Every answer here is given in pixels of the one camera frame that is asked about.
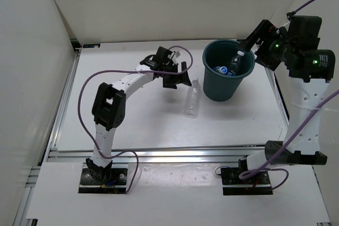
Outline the crushed bottle blue label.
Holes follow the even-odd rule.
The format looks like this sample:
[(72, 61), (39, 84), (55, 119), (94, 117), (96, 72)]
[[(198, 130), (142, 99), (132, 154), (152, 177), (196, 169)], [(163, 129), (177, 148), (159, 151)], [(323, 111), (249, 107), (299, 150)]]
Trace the crushed bottle blue label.
[(216, 66), (213, 68), (213, 70), (219, 74), (222, 75), (227, 75), (228, 74), (228, 69), (226, 66)]

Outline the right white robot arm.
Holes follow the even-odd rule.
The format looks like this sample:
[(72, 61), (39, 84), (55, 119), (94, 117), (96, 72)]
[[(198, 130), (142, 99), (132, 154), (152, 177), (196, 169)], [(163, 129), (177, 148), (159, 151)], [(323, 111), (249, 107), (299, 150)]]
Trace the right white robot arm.
[(263, 152), (239, 162), (238, 178), (249, 184), (261, 171), (273, 165), (325, 165), (327, 156), (320, 150), (321, 108), (338, 92), (326, 97), (334, 76), (333, 51), (319, 49), (319, 16), (292, 15), (288, 28), (277, 28), (262, 20), (238, 45), (248, 52), (257, 46), (256, 63), (274, 71), (284, 64), (289, 72), (291, 99), (287, 134), (283, 141), (268, 141)]

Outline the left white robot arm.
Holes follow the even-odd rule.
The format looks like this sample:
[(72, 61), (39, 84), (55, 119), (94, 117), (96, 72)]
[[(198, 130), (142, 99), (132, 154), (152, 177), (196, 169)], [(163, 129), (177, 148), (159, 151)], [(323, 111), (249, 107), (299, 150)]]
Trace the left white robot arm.
[(111, 178), (111, 166), (114, 156), (111, 154), (114, 134), (122, 124), (126, 114), (127, 99), (144, 85), (162, 78), (163, 87), (176, 89), (178, 84), (191, 86), (188, 71), (192, 64), (178, 63), (178, 47), (169, 49), (159, 47), (153, 55), (146, 56), (134, 70), (124, 71), (125, 76), (118, 81), (99, 85), (92, 115), (94, 116), (95, 135), (90, 135), (94, 151), (86, 159), (91, 176), (100, 184)]

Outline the clear bottle blue label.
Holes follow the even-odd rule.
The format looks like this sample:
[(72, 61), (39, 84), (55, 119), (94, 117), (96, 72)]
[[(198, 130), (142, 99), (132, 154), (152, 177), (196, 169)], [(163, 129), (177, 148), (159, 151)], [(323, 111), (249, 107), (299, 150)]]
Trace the clear bottle blue label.
[(228, 66), (228, 76), (236, 76), (241, 68), (242, 59), (245, 55), (242, 51), (237, 51), (237, 54), (232, 57), (230, 64)]

